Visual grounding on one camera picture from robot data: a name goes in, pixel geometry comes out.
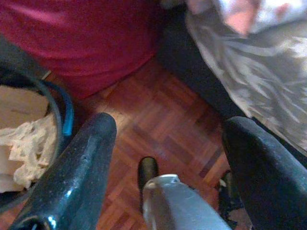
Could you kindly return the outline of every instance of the parquet floor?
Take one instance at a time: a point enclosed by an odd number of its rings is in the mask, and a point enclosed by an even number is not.
[[[97,112],[111,114],[118,126],[107,193],[98,230],[145,230],[139,212],[137,166],[153,156],[160,173],[176,173],[214,208],[214,188],[229,166],[221,144],[221,119],[198,95],[155,59],[117,85],[75,101],[82,123]],[[7,229],[21,206],[0,216]]]

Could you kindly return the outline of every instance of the black shoe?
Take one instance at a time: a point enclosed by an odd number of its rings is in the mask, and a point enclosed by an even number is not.
[[[140,190],[140,210],[143,206],[143,188],[145,184],[152,178],[159,175],[157,161],[152,157],[144,157],[141,159],[138,167],[138,185]]]

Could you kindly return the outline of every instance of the blue handle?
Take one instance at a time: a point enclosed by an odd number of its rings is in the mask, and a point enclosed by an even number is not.
[[[73,127],[73,118],[74,118],[74,110],[73,110],[73,106],[72,106],[72,101],[71,101],[71,97],[69,96],[69,94],[61,87],[49,82],[49,81],[44,81],[42,80],[42,82],[56,90],[58,93],[61,94],[63,101],[65,103],[65,119],[64,119],[64,124],[63,124],[63,135],[65,137],[70,137],[72,134],[72,127]]]

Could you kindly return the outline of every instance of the cloth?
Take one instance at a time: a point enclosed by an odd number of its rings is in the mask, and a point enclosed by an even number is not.
[[[187,0],[199,14],[215,4],[223,22],[242,35],[307,18],[307,0]]]
[[[187,14],[199,51],[232,100],[307,156],[307,23],[279,25],[248,39],[215,9]]]
[[[155,53],[163,11],[149,0],[0,0],[0,33],[84,98]]]

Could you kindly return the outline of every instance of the red fabric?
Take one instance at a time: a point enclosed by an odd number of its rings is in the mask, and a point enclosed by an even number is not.
[[[152,0],[0,0],[0,33],[84,98],[155,53],[162,10]]]

